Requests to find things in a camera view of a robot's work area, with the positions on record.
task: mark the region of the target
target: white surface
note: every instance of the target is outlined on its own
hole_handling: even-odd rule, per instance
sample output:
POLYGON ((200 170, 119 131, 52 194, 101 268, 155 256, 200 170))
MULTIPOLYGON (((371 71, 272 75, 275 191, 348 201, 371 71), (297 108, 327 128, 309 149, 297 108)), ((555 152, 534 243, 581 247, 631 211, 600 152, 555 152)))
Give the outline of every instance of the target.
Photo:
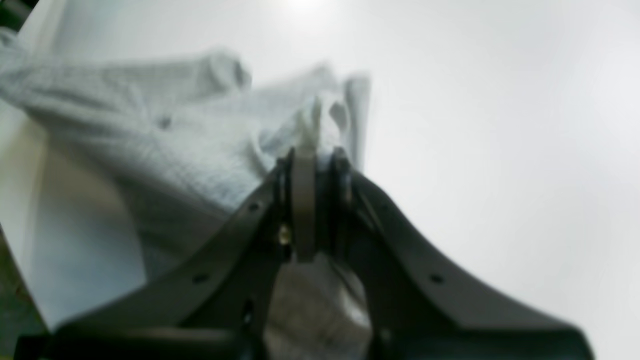
MULTIPOLYGON (((48 53, 63 3, 40 1, 20 32, 48 53)), ((0 224, 47 325, 143 284, 140 245, 108 178, 50 147, 45 131, 0 102, 0 224)))
POLYGON ((73 60, 236 51, 374 81, 366 174, 447 255, 640 359, 637 1, 69 1, 73 60))

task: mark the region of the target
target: hole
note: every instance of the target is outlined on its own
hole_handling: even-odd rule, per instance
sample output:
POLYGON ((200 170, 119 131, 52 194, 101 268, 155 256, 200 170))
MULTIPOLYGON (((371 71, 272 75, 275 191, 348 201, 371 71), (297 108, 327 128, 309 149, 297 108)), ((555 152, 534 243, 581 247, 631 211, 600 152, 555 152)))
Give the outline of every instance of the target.
POLYGON ((209 274, 197 274, 193 277, 194 284, 200 284, 201 282, 205 282, 209 280, 209 274))
POLYGON ((435 284, 442 284, 444 282, 444 278, 438 274, 431 274, 429 278, 435 284))
POLYGON ((293 250, 291 249, 291 245, 282 245, 282 255, 286 261, 291 260, 291 256, 293 255, 293 250))
POLYGON ((242 309, 242 323, 249 325, 251 324, 251 321, 253 321, 253 300, 246 299, 242 309))
POLYGON ((160 121, 158 122, 158 126, 162 129, 162 130, 166 130, 169 128, 169 126, 171 125, 171 118, 170 117, 163 117, 160 119, 160 121))

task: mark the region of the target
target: black plastic bracket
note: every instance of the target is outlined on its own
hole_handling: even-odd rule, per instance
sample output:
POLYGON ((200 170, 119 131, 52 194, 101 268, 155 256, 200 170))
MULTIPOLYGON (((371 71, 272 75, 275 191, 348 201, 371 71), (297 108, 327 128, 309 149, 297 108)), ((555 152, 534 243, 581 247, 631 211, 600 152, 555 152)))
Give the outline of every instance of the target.
MULTIPOLYGON (((578 329, 448 260, 342 149, 326 170, 292 151, 189 261, 63 326, 39 356, 268 358, 261 338, 278 269, 319 251, 364 285, 369 359, 593 358, 578 329)), ((17 351, 23 359, 33 352, 17 351)))

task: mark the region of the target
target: cloth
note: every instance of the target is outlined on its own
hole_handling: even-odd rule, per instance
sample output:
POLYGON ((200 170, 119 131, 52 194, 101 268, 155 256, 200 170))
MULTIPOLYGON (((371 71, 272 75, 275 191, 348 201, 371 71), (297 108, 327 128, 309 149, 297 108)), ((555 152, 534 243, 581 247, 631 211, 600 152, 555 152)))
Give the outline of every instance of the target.
MULTIPOLYGON (((98 67, 34 58, 6 29, 0 44, 0 97, 112 171, 151 278, 199 248, 292 146, 316 151, 321 166, 335 146, 358 159, 367 78, 338 82, 319 67, 252 90, 249 73, 221 51, 98 67)), ((363 297, 322 256, 284 266, 264 336, 272 356, 362 357, 370 336, 363 297)))

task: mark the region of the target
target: white table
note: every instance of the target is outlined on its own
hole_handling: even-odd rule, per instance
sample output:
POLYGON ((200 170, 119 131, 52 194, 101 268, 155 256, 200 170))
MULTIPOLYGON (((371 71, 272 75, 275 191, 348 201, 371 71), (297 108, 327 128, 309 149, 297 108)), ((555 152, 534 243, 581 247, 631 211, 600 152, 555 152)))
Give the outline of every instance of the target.
POLYGON ((366 175, 458 264, 584 329, 599 359, 640 359, 637 2, 45 5, 60 17, 42 46, 74 61, 224 46, 257 86, 322 61, 368 72, 366 175))

